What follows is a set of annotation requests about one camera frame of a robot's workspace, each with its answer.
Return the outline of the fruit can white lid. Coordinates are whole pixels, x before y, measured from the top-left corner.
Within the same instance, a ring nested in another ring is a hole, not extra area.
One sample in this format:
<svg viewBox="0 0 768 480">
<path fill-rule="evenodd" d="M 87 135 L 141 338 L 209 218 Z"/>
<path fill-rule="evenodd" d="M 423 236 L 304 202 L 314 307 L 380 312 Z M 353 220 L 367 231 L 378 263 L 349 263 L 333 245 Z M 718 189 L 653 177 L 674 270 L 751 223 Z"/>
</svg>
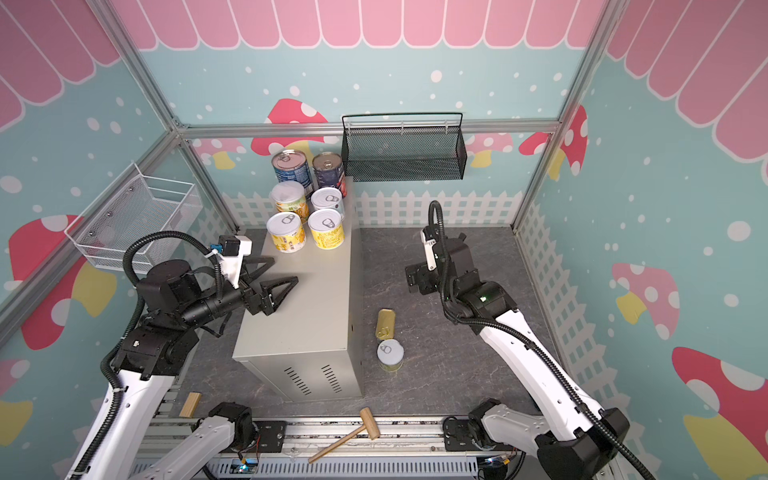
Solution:
<svg viewBox="0 0 768 480">
<path fill-rule="evenodd" d="M 335 210 L 344 215 L 344 197 L 335 187 L 323 187 L 317 189 L 310 199 L 315 210 Z"/>
<path fill-rule="evenodd" d="M 319 209 L 308 218 L 308 226 L 318 248 L 333 250 L 345 240 L 341 214 L 334 209 Z"/>
<path fill-rule="evenodd" d="M 267 222 L 267 230 L 276 249 L 281 253 L 294 253 L 306 243 L 301 217 L 293 212 L 279 212 Z"/>
<path fill-rule="evenodd" d="M 381 368 L 388 372 L 400 369 L 404 359 L 404 348 L 396 339 L 386 339 L 377 347 L 377 358 Z"/>
</svg>

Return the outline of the gold can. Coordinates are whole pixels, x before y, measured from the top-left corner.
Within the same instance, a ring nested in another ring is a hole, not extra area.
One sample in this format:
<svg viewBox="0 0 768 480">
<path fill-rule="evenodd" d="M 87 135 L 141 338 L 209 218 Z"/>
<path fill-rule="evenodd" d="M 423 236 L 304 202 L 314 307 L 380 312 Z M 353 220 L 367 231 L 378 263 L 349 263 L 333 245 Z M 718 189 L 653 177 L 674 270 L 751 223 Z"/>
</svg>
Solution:
<svg viewBox="0 0 768 480">
<path fill-rule="evenodd" d="M 396 313 L 392 309 L 380 309 L 377 316 L 375 336 L 379 341 L 393 339 L 395 335 Z"/>
</svg>

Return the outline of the peach fruit can plastic lid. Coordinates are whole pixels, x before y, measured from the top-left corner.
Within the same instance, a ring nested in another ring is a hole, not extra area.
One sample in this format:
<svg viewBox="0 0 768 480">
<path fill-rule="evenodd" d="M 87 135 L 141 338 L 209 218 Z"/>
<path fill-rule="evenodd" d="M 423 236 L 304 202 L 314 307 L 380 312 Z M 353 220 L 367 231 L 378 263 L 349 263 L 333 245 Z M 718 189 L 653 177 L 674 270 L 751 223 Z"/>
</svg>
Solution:
<svg viewBox="0 0 768 480">
<path fill-rule="evenodd" d="M 270 198 L 278 212 L 291 212 L 306 222 L 309 215 L 309 205 L 306 200 L 305 188 L 297 181 L 284 181 L 276 184 L 270 192 Z"/>
</svg>

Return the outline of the blue soup can pink lid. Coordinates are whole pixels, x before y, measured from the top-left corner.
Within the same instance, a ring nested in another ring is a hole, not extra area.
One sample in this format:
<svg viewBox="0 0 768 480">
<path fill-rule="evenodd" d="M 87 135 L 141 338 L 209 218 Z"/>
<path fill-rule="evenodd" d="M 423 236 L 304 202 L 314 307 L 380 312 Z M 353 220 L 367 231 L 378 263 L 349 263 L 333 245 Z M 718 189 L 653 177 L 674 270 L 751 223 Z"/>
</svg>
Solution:
<svg viewBox="0 0 768 480">
<path fill-rule="evenodd" d="M 289 149 L 278 152 L 271 164 L 279 182 L 295 181 L 304 187 L 306 193 L 314 191 L 309 163 L 302 151 Z"/>
</svg>

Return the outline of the dark blue chopped tomato can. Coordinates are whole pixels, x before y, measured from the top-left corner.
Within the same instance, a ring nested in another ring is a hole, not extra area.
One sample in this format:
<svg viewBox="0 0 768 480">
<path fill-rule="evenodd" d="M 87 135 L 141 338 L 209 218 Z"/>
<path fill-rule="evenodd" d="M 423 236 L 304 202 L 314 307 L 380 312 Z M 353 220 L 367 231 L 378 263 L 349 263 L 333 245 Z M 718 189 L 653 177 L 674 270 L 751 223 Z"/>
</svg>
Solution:
<svg viewBox="0 0 768 480">
<path fill-rule="evenodd" d="M 346 195 L 346 180 L 342 157 L 333 152 L 323 152 L 312 160 L 312 167 L 319 188 L 332 187 Z"/>
</svg>

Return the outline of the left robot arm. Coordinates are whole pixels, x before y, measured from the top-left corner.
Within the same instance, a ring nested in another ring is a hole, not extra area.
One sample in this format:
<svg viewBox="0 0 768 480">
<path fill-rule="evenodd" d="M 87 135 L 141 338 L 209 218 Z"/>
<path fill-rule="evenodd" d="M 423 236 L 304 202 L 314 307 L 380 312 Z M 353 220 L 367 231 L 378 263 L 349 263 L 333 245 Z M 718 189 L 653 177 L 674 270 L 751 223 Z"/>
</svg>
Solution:
<svg viewBox="0 0 768 480">
<path fill-rule="evenodd" d="M 194 269 L 171 259 L 139 277 L 133 259 L 155 241 L 178 239 L 197 249 L 209 266 Z M 137 303 L 125 332 L 100 363 L 108 390 L 70 479 L 125 479 L 144 434 L 199 341 L 198 333 L 245 309 L 271 315 L 298 285 L 295 276 L 261 280 L 275 263 L 252 256 L 245 236 L 222 235 L 207 246 L 180 231 L 145 235 L 125 251 L 122 267 Z"/>
</svg>

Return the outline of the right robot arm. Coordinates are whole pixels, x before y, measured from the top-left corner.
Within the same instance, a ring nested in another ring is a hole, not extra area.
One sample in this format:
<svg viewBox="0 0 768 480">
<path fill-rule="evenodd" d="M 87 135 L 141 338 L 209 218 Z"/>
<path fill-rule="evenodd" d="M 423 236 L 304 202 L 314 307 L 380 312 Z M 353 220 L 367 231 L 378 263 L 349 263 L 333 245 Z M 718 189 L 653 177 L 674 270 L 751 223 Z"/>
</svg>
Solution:
<svg viewBox="0 0 768 480">
<path fill-rule="evenodd" d="M 507 291 L 481 279 L 466 237 L 447 236 L 442 206 L 433 200 L 421 232 L 425 261 L 406 268 L 410 291 L 438 294 L 445 317 L 469 327 L 512 370 L 540 413 L 488 400 L 469 419 L 480 444 L 515 447 L 538 460 L 551 479 L 592 479 L 616 456 L 643 479 L 653 473 L 624 444 L 630 423 L 604 408 L 568 375 L 533 333 Z"/>
</svg>

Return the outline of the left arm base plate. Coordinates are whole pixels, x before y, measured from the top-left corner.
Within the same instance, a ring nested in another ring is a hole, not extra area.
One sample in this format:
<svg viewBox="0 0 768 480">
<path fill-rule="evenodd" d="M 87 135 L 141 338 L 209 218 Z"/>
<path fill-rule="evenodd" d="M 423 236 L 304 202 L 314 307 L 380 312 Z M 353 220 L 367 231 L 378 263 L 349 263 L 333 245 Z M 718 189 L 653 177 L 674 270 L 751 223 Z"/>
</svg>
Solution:
<svg viewBox="0 0 768 480">
<path fill-rule="evenodd" d="M 244 455 L 281 453 L 286 439 L 288 423 L 281 420 L 253 420 L 254 433 Z"/>
</svg>

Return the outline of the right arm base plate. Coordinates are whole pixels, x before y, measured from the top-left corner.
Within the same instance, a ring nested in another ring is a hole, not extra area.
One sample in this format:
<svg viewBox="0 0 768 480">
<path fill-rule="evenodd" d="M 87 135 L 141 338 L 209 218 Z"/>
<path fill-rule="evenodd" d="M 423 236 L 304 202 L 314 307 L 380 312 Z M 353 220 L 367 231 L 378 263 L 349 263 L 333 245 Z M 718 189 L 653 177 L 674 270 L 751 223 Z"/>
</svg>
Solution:
<svg viewBox="0 0 768 480">
<path fill-rule="evenodd" d="M 445 417 L 442 421 L 444 448 L 448 452 L 479 451 L 470 429 L 468 418 Z"/>
</svg>

